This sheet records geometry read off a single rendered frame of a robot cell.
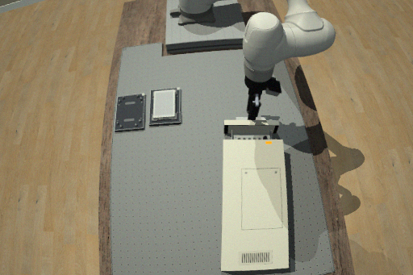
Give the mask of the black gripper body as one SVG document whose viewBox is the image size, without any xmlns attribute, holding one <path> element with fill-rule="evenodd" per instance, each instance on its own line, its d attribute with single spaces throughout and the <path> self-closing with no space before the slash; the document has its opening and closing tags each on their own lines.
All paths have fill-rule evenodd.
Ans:
<svg viewBox="0 0 413 275">
<path fill-rule="evenodd" d="M 245 76 L 244 79 L 245 85 L 252 90 L 252 97 L 255 98 L 256 94 L 258 94 L 258 98 L 261 96 L 261 91 L 265 90 L 269 84 L 269 81 L 266 82 L 254 82 L 248 79 Z"/>
</svg>

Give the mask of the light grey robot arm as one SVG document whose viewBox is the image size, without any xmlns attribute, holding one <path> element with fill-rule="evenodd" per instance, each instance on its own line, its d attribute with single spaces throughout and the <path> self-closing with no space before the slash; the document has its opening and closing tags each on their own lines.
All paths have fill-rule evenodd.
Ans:
<svg viewBox="0 0 413 275">
<path fill-rule="evenodd" d="M 223 0 L 179 0 L 170 15 L 179 16 L 178 25 L 215 23 L 213 3 Z M 275 64 L 291 57 L 311 56 L 329 49 L 336 38 L 335 29 L 312 10 L 307 0 L 286 0 L 285 22 L 268 12 L 254 14 L 244 31 L 244 74 L 254 82 L 269 84 L 266 94 L 282 93 L 273 76 Z M 283 34 L 284 33 L 284 34 Z"/>
</svg>

